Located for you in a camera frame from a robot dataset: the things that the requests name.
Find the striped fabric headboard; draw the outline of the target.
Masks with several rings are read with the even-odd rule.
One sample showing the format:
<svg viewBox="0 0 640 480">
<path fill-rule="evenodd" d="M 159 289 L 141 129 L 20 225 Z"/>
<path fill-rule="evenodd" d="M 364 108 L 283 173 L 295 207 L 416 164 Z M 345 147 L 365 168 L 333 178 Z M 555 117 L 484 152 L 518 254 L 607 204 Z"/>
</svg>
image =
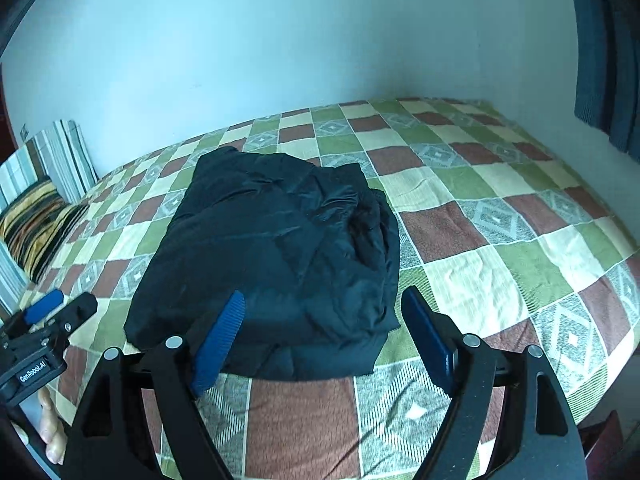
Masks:
<svg viewBox="0 0 640 480">
<path fill-rule="evenodd" d="M 86 200 L 99 177 L 77 122 L 58 120 L 25 142 L 1 164 L 1 212 L 29 185 L 48 176 L 67 203 Z M 26 289 L 37 285 L 13 261 L 1 240 L 1 305 L 11 313 L 18 309 Z"/>
</svg>

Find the black quilted puffer jacket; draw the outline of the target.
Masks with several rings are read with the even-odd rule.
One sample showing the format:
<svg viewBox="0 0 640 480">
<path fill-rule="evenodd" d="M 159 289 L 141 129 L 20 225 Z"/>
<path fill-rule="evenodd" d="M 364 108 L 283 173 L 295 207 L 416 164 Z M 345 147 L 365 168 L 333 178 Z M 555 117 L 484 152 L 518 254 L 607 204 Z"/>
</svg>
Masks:
<svg viewBox="0 0 640 480">
<path fill-rule="evenodd" d="M 358 165 L 218 148 L 198 160 L 134 291 L 126 339 L 149 350 L 239 292 L 245 316 L 226 373 L 367 375 L 399 325 L 399 260 L 397 219 Z"/>
</svg>

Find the checkered patchwork bed cover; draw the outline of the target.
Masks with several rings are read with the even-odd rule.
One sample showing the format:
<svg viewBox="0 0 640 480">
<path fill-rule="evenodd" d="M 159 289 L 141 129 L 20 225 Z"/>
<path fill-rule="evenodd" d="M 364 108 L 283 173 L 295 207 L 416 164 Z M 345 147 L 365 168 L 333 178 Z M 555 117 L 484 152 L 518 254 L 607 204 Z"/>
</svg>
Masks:
<svg viewBox="0 0 640 480">
<path fill-rule="evenodd" d="M 639 341 L 639 249 L 564 162 L 482 102 L 357 101 L 302 108 L 169 145 L 107 174 L 35 300 L 93 292 L 50 388 L 72 420 L 100 354 L 122 346 L 130 299 L 198 159 L 230 144 L 358 165 L 397 216 L 400 282 L 488 344 L 544 349 L 576 420 Z M 448 408 L 405 330 L 372 374 L 285 384 L 221 376 L 200 405 L 240 479 L 407 479 Z"/>
</svg>

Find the blue window curtain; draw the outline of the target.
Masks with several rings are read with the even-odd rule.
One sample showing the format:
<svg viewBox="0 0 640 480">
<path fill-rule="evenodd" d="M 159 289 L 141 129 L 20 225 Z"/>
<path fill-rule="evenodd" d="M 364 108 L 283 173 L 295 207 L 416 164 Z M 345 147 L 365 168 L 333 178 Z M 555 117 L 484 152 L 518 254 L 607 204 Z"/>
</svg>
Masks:
<svg viewBox="0 0 640 480">
<path fill-rule="evenodd" d="M 575 116 L 639 158 L 639 0 L 573 0 Z"/>
</svg>

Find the striped brown yellow pillow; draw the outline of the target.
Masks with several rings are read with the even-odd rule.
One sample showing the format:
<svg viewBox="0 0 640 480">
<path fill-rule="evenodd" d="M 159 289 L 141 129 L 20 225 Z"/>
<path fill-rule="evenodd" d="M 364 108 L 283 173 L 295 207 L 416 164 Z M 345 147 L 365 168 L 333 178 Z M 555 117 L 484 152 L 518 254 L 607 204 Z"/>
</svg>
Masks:
<svg viewBox="0 0 640 480">
<path fill-rule="evenodd" d="M 45 176 L 1 213 L 1 239 L 13 261 L 29 281 L 39 283 L 58 248 L 73 231 L 89 205 L 67 203 L 53 181 Z"/>
</svg>

